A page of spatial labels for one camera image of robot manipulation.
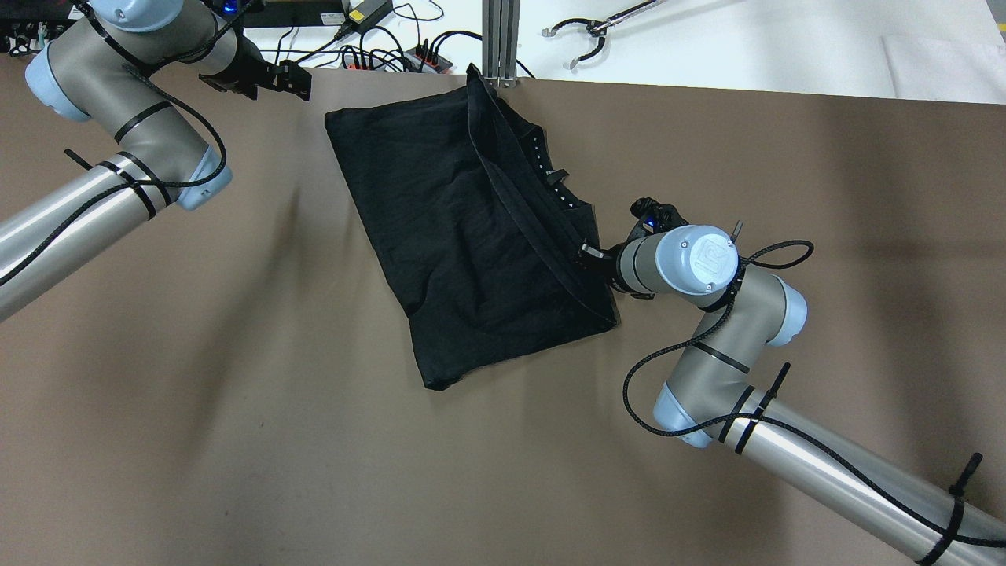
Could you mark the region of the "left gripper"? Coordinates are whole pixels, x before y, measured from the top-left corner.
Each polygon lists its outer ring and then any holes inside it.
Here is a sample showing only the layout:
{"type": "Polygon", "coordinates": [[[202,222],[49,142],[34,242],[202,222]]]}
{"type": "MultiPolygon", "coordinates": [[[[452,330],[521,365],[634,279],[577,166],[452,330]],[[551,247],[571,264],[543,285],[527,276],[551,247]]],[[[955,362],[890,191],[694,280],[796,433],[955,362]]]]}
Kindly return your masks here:
{"type": "Polygon", "coordinates": [[[260,87],[295,95],[302,101],[311,100],[311,74],[292,60],[263,60],[261,51],[248,37],[241,37],[236,55],[227,67],[216,74],[201,74],[199,79],[217,92],[233,92],[252,100],[258,100],[260,87]]]}

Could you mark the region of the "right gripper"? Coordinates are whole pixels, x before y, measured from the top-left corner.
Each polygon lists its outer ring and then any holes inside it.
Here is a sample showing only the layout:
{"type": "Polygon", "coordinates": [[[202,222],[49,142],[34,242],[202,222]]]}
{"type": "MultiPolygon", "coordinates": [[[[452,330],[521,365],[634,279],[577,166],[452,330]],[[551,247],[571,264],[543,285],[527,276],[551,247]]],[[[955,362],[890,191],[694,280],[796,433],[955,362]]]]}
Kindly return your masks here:
{"type": "Polygon", "coordinates": [[[601,274],[611,290],[629,293],[630,288],[626,287],[624,278],[619,273],[619,256],[624,247],[624,244],[616,244],[614,247],[601,250],[601,248],[590,246],[589,243],[583,243],[581,255],[576,257],[576,265],[585,271],[601,274]]]}

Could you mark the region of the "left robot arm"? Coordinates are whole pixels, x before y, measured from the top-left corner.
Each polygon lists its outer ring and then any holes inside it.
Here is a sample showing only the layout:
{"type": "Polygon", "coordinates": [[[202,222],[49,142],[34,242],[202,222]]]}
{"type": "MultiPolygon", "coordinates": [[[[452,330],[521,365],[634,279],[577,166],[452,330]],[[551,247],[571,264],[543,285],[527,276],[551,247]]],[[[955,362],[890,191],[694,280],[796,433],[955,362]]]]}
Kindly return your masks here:
{"type": "Polygon", "coordinates": [[[83,21],[26,68],[44,107],[94,122],[116,153],[2,224],[2,318],[11,318],[166,208],[193,211],[231,183],[222,137],[207,119],[155,86],[173,62],[217,90],[308,101],[312,78],[294,61],[269,62],[201,1],[79,1],[83,21]]]}

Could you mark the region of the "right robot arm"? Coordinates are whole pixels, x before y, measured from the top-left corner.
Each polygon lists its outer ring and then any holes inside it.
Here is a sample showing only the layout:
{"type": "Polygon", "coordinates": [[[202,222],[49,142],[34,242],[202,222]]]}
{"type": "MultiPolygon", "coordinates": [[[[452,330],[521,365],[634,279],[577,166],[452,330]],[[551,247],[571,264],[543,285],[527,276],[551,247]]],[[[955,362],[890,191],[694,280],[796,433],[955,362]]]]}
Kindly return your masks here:
{"type": "Polygon", "coordinates": [[[622,404],[645,431],[704,448],[718,442],[907,556],[917,565],[1002,565],[1004,522],[967,501],[981,454],[936,487],[780,400],[791,363],[768,387],[751,383],[765,350],[789,344],[808,305],[780,272],[814,244],[780,241],[741,255],[733,235],[707,225],[636,228],[614,248],[582,244],[576,258],[640,300],[674,295],[702,311],[682,343],[636,362],[622,404]]]}

